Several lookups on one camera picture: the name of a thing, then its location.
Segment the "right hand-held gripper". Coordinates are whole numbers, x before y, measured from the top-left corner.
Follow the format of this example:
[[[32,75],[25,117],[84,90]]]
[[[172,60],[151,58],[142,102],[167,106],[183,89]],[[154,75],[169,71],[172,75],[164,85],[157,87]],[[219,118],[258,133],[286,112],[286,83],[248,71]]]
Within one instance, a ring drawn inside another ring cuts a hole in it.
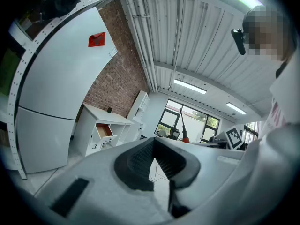
[[[209,139],[210,145],[216,145],[218,148],[221,149],[228,149],[228,150],[237,150],[239,149],[244,142],[236,126],[230,127],[227,130],[221,132],[217,136],[213,136]]]

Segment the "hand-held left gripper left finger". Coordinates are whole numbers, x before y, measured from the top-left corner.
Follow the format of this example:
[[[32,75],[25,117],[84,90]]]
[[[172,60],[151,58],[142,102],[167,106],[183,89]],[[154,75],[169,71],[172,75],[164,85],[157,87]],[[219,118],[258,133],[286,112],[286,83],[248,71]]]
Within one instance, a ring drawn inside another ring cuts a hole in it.
[[[141,139],[131,142],[130,145],[131,148],[115,159],[114,171],[130,189],[153,191],[154,183],[149,180],[149,175],[154,160],[154,139]]]

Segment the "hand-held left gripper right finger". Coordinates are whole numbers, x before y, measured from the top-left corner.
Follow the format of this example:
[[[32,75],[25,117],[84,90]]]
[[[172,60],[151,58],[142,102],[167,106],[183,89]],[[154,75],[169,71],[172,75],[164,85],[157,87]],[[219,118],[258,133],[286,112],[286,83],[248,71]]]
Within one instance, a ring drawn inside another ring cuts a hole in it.
[[[201,168],[195,155],[159,137],[153,142],[153,157],[169,180],[171,189],[189,187]]]

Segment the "white desk drawer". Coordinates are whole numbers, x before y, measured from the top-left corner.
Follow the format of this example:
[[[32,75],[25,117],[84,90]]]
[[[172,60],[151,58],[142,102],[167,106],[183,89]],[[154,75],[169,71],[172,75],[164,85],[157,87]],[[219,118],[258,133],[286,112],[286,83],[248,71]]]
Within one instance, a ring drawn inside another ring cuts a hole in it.
[[[117,137],[112,133],[108,124],[97,123],[96,130],[101,143],[110,143]]]

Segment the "long ceiling light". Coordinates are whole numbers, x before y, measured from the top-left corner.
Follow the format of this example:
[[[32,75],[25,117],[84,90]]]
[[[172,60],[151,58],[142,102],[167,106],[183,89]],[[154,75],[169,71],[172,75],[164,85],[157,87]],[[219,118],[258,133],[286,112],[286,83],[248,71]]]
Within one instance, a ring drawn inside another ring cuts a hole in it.
[[[230,103],[230,102],[226,103],[226,106],[232,108],[234,111],[237,111],[238,113],[240,113],[240,114],[242,114],[242,115],[247,114],[244,110],[238,108],[237,106],[235,106],[234,104],[232,104],[232,103]]]
[[[207,91],[204,90],[204,89],[201,89],[201,88],[199,88],[199,87],[196,87],[196,86],[194,86],[194,85],[191,85],[191,84],[189,84],[189,83],[187,83],[187,82],[180,81],[180,80],[178,80],[178,79],[175,79],[175,80],[174,80],[174,83],[177,84],[177,85],[183,86],[183,87],[185,87],[185,88],[191,89],[191,90],[193,90],[193,91],[196,91],[196,92],[198,92],[198,93],[201,93],[201,94],[206,94],[206,93],[207,93]]]

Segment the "black-framed window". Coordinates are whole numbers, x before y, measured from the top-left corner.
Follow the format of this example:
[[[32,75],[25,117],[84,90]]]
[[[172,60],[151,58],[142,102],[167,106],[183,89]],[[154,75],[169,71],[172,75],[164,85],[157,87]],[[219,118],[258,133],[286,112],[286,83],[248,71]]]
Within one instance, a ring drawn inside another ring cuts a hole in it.
[[[169,99],[155,130],[155,135],[168,138],[170,130],[176,128],[180,132],[177,141],[182,141],[180,108],[191,143],[208,143],[209,139],[217,134],[219,119]]]

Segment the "person's white printed shirt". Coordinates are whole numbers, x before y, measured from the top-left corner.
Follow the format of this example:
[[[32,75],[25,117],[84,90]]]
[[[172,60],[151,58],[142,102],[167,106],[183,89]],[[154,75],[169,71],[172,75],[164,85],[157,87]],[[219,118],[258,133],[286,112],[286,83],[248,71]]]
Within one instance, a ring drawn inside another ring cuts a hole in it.
[[[256,224],[284,198],[300,170],[300,50],[271,85],[272,110],[264,124],[255,166],[235,216]]]

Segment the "white desk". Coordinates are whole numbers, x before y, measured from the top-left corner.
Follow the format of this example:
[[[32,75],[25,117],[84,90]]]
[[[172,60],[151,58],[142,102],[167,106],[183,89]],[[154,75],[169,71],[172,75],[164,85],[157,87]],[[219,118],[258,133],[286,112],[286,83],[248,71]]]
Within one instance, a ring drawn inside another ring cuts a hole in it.
[[[112,133],[117,137],[111,142],[99,142],[96,124],[108,124]],[[119,114],[108,113],[88,104],[83,104],[83,110],[76,125],[73,145],[81,153],[88,156],[103,148],[122,145],[133,123]]]

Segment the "white bookshelf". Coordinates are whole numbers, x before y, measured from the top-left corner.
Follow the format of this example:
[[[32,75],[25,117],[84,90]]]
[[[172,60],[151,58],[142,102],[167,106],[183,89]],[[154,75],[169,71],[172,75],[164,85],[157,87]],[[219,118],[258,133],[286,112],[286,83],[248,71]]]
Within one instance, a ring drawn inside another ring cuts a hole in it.
[[[140,139],[141,132],[146,127],[146,125],[142,122],[142,118],[149,103],[150,99],[148,94],[144,91],[140,91],[127,116],[127,119],[133,124],[130,126],[127,133],[126,142],[132,142]]]

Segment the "white refrigerator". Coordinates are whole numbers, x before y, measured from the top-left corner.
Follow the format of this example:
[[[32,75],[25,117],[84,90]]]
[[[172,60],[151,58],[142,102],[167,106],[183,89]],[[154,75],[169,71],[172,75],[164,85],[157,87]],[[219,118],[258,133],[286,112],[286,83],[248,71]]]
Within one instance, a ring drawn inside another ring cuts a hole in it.
[[[105,46],[88,47],[91,35],[105,32]],[[27,173],[65,166],[78,111],[115,44],[96,8],[59,29],[38,53],[22,87],[16,131]]]

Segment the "white ceiling pipe bundle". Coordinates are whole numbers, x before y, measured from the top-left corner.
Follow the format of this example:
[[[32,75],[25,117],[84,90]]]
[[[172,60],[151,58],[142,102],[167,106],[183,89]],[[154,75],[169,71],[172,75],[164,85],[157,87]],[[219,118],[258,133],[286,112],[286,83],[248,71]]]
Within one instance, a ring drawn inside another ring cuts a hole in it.
[[[154,66],[154,58],[150,41],[149,27],[147,24],[147,14],[142,0],[126,0],[127,7],[131,12],[134,30],[137,33],[137,41],[142,50],[142,57],[146,69],[146,76],[149,79],[153,92],[158,92],[158,83]]]

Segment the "white perforated metal shelf rack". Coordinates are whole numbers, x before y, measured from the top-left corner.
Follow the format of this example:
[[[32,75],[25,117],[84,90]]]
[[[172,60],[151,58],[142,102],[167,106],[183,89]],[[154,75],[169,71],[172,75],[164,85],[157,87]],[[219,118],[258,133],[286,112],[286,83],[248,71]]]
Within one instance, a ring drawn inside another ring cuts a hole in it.
[[[25,52],[20,59],[12,79],[10,91],[6,99],[7,105],[1,109],[3,115],[1,116],[0,121],[5,122],[7,125],[12,160],[15,169],[19,172],[22,179],[26,179],[28,173],[25,171],[19,151],[16,117],[22,87],[29,69],[38,53],[59,29],[81,13],[91,8],[97,8],[97,5],[103,5],[111,1],[113,0],[80,0],[76,7],[67,15],[51,19],[46,22],[45,26],[39,26],[38,34],[34,38],[30,38],[17,23],[11,25],[9,30],[10,34],[24,48]]]

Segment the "red sign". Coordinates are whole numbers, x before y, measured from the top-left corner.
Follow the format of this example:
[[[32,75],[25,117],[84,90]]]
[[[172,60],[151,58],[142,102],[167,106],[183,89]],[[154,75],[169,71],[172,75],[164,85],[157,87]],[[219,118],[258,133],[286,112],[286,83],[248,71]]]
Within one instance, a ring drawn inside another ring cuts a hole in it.
[[[105,46],[105,32],[91,35],[88,40],[88,47]]]

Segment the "black bag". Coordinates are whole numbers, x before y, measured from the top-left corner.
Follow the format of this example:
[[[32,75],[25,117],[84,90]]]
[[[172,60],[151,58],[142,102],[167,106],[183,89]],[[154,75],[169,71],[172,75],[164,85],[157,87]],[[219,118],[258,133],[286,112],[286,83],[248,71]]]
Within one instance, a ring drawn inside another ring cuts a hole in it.
[[[40,18],[51,20],[71,12],[80,0],[43,0],[40,5]]]

